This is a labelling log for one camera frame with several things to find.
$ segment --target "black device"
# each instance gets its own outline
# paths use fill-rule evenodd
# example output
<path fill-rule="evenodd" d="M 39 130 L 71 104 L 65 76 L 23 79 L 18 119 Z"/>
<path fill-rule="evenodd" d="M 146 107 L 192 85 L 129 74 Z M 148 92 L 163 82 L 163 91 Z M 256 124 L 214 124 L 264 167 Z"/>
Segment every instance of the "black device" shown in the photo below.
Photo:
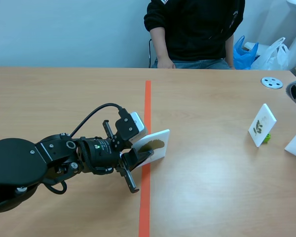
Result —
<path fill-rule="evenodd" d="M 108 106 L 119 110 L 116 134 L 105 120 L 106 139 L 73 138 L 92 115 Z M 11 210 L 30 198 L 39 184 L 55 194 L 64 194 L 67 190 L 65 180 L 81 172 L 105 175 L 115 169 L 125 178 L 129 190 L 136 193 L 139 189 L 136 189 L 130 171 L 150 157 L 153 150 L 138 153 L 131 147 L 146 132 L 136 112 L 129 114 L 119 105 L 108 103 L 90 113 L 71 134 L 52 135 L 36 144 L 19 138 L 0 140 L 0 212 Z M 62 190 L 53 187 L 59 183 Z"/>

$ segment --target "red tape line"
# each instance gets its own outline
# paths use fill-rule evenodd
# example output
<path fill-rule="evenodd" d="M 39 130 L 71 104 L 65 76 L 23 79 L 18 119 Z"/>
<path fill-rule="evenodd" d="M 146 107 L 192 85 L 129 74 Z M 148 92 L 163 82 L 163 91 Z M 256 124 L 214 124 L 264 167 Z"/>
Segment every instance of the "red tape line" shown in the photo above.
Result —
<path fill-rule="evenodd" d="M 145 85 L 145 115 L 144 123 L 151 134 L 151 81 Z M 150 163 L 142 167 L 142 186 L 139 210 L 139 237 L 150 236 Z"/>

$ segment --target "black hoodie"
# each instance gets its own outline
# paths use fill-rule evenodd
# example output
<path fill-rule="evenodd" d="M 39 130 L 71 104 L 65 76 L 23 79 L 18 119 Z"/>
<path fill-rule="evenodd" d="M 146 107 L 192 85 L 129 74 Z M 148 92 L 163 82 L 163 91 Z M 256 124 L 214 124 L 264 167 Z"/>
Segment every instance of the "black hoodie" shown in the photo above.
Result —
<path fill-rule="evenodd" d="M 148 31 L 163 27 L 171 60 L 226 57 L 225 42 L 243 20 L 245 0 L 151 0 Z"/>

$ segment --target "blue plastic bag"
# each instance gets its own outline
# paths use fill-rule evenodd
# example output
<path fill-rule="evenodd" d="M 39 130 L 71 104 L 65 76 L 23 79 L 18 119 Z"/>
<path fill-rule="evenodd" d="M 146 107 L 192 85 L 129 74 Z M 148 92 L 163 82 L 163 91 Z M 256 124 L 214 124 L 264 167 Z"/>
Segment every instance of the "blue plastic bag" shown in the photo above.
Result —
<path fill-rule="evenodd" d="M 259 47 L 259 43 L 256 43 L 251 51 L 245 51 L 242 49 L 242 44 L 244 40 L 245 37 L 242 36 L 233 47 L 233 64 L 235 66 L 235 69 L 238 70 L 251 69 L 251 65 L 255 61 Z"/>

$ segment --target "metal plate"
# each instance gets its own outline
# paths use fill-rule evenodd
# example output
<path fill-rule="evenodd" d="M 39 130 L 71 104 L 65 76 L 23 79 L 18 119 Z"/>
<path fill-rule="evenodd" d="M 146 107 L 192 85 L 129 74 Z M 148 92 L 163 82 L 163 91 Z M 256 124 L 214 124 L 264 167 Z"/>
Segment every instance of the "metal plate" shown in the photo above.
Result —
<path fill-rule="evenodd" d="M 262 78 L 261 83 L 271 89 L 280 89 L 283 87 L 283 83 L 277 78 Z"/>

